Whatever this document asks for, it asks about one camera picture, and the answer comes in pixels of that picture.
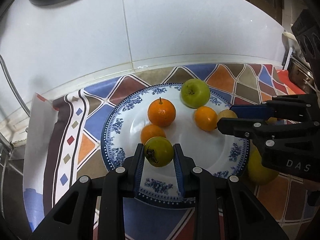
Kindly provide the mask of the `small orange tangerine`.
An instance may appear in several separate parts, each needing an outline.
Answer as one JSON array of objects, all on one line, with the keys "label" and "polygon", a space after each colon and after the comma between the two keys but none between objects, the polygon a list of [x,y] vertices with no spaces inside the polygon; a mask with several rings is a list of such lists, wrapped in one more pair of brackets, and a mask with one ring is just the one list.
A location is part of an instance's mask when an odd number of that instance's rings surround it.
[{"label": "small orange tangerine", "polygon": [[164,137],[166,138],[165,131],[153,124],[145,126],[140,133],[140,140],[142,144],[145,144],[149,139],[153,137]]}]

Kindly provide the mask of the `green apple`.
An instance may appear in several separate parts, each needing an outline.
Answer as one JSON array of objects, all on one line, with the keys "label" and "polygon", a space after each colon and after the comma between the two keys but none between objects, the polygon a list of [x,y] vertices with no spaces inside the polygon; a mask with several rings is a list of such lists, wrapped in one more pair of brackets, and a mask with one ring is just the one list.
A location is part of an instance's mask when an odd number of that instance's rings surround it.
[{"label": "green apple", "polygon": [[209,101],[210,89],[202,80],[189,79],[182,85],[180,96],[186,106],[196,109]]}]

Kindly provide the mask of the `colourful diamond pattern table mat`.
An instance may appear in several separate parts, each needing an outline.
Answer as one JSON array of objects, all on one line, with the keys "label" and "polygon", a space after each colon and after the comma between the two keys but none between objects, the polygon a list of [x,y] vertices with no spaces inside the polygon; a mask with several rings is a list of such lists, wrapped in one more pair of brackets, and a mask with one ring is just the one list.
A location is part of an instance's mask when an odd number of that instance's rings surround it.
[{"label": "colourful diamond pattern table mat", "polygon": [[[181,98],[182,83],[202,80],[210,89],[206,106],[218,115],[232,106],[258,106],[276,96],[305,94],[287,70],[271,64],[200,64],[159,68],[115,77],[62,96],[52,103],[36,94],[32,103],[24,162],[23,197],[32,232],[61,197],[83,176],[115,173],[141,143],[140,134],[152,122],[148,109],[166,99],[176,109],[175,120],[162,129],[165,140],[180,144],[195,165],[227,182],[253,192],[284,231],[285,239],[303,239],[316,222],[319,206],[307,203],[302,178],[262,168],[251,140],[199,129],[196,109]],[[174,161],[154,167],[144,161],[134,198],[124,198],[124,239],[194,239],[195,197],[183,197]]]}]

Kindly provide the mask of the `yellow green pear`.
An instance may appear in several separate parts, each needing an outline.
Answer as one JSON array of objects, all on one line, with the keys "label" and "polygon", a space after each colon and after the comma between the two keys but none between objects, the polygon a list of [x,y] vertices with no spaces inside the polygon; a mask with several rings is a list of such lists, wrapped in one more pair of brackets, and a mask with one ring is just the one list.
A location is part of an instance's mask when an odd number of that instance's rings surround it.
[{"label": "yellow green pear", "polygon": [[250,180],[257,185],[266,185],[273,181],[279,174],[278,171],[262,165],[262,157],[254,145],[251,145],[247,168]]}]

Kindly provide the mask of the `thin gooseneck water tap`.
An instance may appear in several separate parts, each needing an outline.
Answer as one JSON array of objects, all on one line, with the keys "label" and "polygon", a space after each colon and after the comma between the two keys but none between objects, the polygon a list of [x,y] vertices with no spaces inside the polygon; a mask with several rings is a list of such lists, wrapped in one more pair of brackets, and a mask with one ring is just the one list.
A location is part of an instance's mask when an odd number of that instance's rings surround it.
[{"label": "thin gooseneck water tap", "polygon": [[15,96],[16,100],[18,101],[18,103],[20,104],[20,106],[22,107],[22,109],[24,110],[26,115],[30,116],[30,109],[26,106],[24,100],[21,98],[17,88],[15,87],[2,55],[0,55],[0,62],[1,62],[1,68],[3,70],[5,79],[9,85],[13,95]]}]

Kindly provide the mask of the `orange tangerine with stem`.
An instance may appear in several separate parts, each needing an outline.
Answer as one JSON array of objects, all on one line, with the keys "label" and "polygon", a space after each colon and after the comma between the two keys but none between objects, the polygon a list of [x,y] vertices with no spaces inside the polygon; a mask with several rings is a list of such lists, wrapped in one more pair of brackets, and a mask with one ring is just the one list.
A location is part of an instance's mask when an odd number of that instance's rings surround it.
[{"label": "orange tangerine with stem", "polygon": [[149,105],[147,114],[153,125],[168,127],[176,118],[176,108],[169,100],[159,97]]}]

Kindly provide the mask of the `green persimmon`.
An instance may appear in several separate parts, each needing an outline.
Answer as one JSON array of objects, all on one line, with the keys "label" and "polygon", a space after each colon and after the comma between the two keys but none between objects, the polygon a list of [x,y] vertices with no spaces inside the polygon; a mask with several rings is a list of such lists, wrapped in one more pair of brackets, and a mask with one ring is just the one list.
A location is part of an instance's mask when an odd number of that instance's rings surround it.
[{"label": "green persimmon", "polygon": [[174,157],[171,142],[165,137],[152,137],[144,145],[144,155],[154,167],[167,166]]}]

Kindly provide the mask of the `blue white porcelain plate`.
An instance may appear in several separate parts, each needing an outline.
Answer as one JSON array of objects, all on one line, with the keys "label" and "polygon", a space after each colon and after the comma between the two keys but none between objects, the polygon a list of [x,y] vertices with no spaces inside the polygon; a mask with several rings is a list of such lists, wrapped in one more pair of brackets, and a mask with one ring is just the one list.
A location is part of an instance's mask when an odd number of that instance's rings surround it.
[{"label": "blue white porcelain plate", "polygon": [[[134,155],[140,132],[149,124],[149,105],[159,97],[176,108],[174,122],[164,129],[172,144],[180,144],[183,154],[195,164],[219,178],[238,174],[249,154],[249,141],[221,134],[217,129],[206,132],[194,122],[194,109],[183,104],[180,83],[165,83],[143,88],[123,99],[109,114],[101,133],[101,153],[108,171],[120,167]],[[174,164],[157,168],[144,163],[138,200],[153,206],[184,209],[193,206],[193,198],[182,197]]]}]

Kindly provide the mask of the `brown kiwi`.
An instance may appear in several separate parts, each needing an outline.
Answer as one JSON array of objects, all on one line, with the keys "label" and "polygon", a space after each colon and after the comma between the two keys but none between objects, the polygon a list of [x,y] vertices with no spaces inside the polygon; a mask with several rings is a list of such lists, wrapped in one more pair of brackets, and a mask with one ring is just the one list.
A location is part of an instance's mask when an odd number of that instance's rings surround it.
[{"label": "brown kiwi", "polygon": [[230,109],[225,109],[217,115],[217,121],[221,118],[237,118],[238,116]]}]

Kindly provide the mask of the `large orange tangerine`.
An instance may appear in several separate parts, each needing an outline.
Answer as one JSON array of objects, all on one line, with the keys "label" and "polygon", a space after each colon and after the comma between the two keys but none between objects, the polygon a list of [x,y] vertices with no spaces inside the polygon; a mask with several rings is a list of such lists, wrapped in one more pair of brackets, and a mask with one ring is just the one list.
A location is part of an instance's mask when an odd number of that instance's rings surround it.
[{"label": "large orange tangerine", "polygon": [[201,130],[211,132],[217,128],[217,113],[208,106],[201,106],[194,112],[194,121]]}]

